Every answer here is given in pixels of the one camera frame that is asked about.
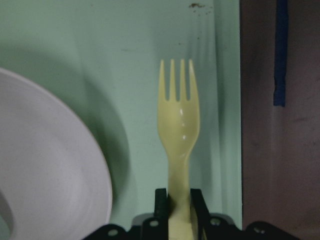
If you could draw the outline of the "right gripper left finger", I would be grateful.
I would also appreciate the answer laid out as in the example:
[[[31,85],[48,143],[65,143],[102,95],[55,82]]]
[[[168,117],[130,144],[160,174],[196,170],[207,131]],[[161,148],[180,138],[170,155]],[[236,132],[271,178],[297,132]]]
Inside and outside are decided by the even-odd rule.
[[[155,190],[153,216],[159,220],[162,225],[168,225],[169,199],[166,188],[157,188]]]

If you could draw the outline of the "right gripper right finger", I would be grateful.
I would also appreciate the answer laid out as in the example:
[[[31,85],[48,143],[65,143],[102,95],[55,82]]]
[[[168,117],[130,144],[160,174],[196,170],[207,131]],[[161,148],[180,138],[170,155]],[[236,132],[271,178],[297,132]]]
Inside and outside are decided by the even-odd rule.
[[[196,235],[212,235],[211,215],[205,203],[202,191],[198,188],[190,189],[191,222]]]

